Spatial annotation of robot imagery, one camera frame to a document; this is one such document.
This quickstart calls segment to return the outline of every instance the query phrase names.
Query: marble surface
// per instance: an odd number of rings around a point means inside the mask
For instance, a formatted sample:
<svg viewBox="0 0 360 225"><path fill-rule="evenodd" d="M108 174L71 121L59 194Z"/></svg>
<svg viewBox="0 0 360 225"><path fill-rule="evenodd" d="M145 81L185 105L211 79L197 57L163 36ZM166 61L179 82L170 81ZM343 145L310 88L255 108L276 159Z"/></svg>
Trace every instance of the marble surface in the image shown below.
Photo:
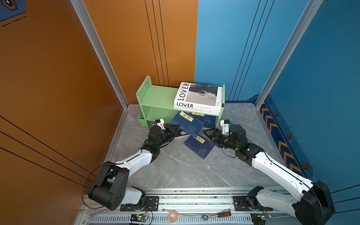
<svg viewBox="0 0 360 225"><path fill-rule="evenodd" d="M137 120L139 105L130 105L116 150L111 157L112 162L125 159L138 151L149 129L142 127ZM227 103L222 119L230 119L240 124L247 138L264 150L275 160L280 161L278 150L269 141L262 121L251 103ZM194 187L254 187L278 186L263 172L248 166L238 158L230 158L214 147L210 154L202 159L180 138L161 149L157 159L135 172L128 180L128 186L139 188L194 188ZM224 149L228 155L234 151Z"/></svg>

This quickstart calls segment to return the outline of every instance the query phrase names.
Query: yellow label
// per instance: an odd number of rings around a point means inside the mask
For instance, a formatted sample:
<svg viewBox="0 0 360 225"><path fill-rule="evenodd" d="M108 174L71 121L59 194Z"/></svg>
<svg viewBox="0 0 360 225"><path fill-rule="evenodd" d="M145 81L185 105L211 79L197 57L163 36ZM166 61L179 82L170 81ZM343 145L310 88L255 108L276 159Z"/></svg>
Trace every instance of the yellow label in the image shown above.
<svg viewBox="0 0 360 225"><path fill-rule="evenodd" d="M183 111L180 112L180 115L183 116L185 119L189 120L190 122L193 121L193 118L188 116L186 113L184 113Z"/></svg>
<svg viewBox="0 0 360 225"><path fill-rule="evenodd" d="M201 114L201 113L191 113L192 115L197 115L197 116L205 116L205 114Z"/></svg>
<svg viewBox="0 0 360 225"><path fill-rule="evenodd" d="M200 138L199 136L196 138L196 140L198 140L199 142L201 142L202 144L205 142L204 139Z"/></svg>

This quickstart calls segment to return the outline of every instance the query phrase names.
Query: robotic arm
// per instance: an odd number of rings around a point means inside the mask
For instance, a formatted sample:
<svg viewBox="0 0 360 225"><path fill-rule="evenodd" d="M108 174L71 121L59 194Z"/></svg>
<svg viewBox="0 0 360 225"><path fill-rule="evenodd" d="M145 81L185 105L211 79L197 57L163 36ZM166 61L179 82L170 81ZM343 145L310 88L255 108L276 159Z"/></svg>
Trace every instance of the robotic arm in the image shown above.
<svg viewBox="0 0 360 225"><path fill-rule="evenodd" d="M89 198L110 210L120 204L133 204L142 209L145 192L139 188L127 188L127 179L141 167L152 163L160 154L160 148L172 142L179 129L180 125L157 120L137 153L119 162L104 163L90 188Z"/></svg>
<svg viewBox="0 0 360 225"><path fill-rule="evenodd" d="M264 172L292 195L289 197L257 186L248 193L253 210L275 208L296 217L304 225L323 225L329 220L335 208L326 184L321 181L314 183L272 159L261 147L249 143L240 125L232 125L229 120L220 124L223 131L213 128L205 130L204 134L217 147L235 150L241 161Z"/></svg>

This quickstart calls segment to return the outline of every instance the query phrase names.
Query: white book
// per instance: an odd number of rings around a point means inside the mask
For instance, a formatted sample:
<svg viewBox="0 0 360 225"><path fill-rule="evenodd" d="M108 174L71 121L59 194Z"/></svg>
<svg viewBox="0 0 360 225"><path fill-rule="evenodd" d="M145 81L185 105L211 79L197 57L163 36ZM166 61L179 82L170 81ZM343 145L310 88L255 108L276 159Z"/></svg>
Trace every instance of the white book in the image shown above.
<svg viewBox="0 0 360 225"><path fill-rule="evenodd" d="M220 112L213 112L213 111L208 111L208 110L186 108L186 107L180 107L180 106L176 106L176 105L174 105L174 109L180 109L182 111L190 111L190 112L195 112L195 113L206 113L206 114L212 114L212 115L217 115L217 116L220 114Z"/></svg>
<svg viewBox="0 0 360 225"><path fill-rule="evenodd" d="M187 82L181 82L174 99L174 108L183 107L217 114L221 111L221 105L222 87Z"/></svg>

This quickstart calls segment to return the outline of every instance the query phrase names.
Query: black mounting plate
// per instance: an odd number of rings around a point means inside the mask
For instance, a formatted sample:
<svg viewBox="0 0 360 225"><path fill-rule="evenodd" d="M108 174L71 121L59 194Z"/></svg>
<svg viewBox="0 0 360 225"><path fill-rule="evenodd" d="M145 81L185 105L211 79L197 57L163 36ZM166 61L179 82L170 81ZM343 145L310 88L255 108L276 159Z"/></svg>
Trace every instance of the black mounting plate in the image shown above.
<svg viewBox="0 0 360 225"><path fill-rule="evenodd" d="M146 196L146 203L145 204L149 204L149 208L151 209L151 211L156 212L158 211L158 207L159 207L159 196ZM135 208L137 208L136 205L133 204L125 204L125 205L121 205L120 206L120 211L121 212L135 212L135 211L146 211L147 208L144 207L141 210L135 210Z"/></svg>
<svg viewBox="0 0 360 225"><path fill-rule="evenodd" d="M250 204L247 202L247 196L233 196L235 211L263 211L262 208L258 210L251 210ZM272 211L273 208L265 207L266 211Z"/></svg>

